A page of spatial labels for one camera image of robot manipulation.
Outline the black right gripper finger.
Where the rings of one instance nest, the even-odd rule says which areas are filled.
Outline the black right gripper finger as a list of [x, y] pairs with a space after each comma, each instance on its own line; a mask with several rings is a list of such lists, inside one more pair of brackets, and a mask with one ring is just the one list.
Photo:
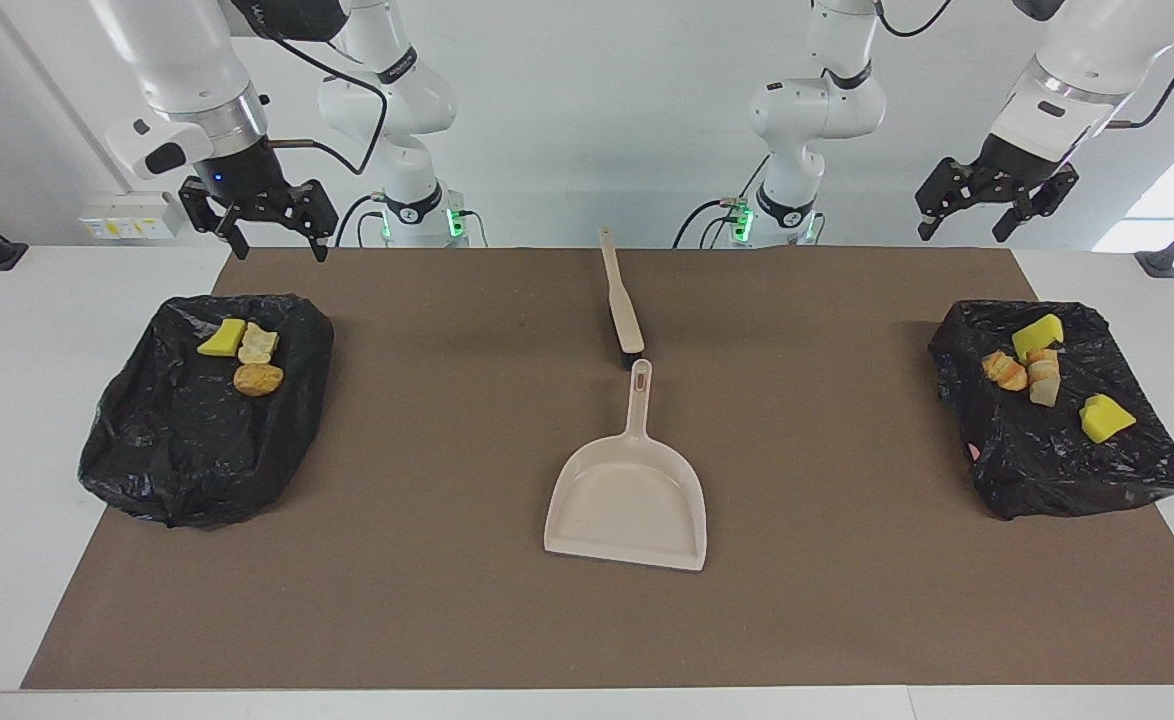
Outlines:
[[325, 263], [328, 238], [333, 236], [339, 223], [326, 188], [318, 179], [308, 179], [301, 184], [286, 187], [284, 198], [282, 226], [299, 234], [311, 249], [313, 260]]
[[227, 243], [235, 260], [248, 258], [250, 247], [244, 233], [239, 231], [239, 210], [220, 214], [217, 202], [197, 176], [184, 179], [178, 187], [177, 197], [194, 231], [212, 234], [212, 237]]

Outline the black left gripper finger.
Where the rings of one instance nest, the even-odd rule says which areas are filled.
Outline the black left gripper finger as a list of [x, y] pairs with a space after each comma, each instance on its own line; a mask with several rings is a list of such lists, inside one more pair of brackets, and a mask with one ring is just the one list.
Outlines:
[[1079, 181], [1079, 173], [1077, 173], [1075, 167], [1062, 164], [1061, 169], [1035, 187], [1035, 190], [1027, 190], [1025, 187], [1016, 188], [1011, 206], [991, 228], [996, 241], [998, 243], [1007, 242], [1016, 229], [1030, 222], [1031, 218], [1052, 217], [1062, 204], [1064, 198], [1077, 186], [1077, 181]]
[[956, 159], [942, 159], [927, 179], [915, 191], [913, 198], [920, 213], [917, 233], [922, 242], [929, 242], [938, 231], [944, 218], [976, 204], [974, 168], [958, 163]]

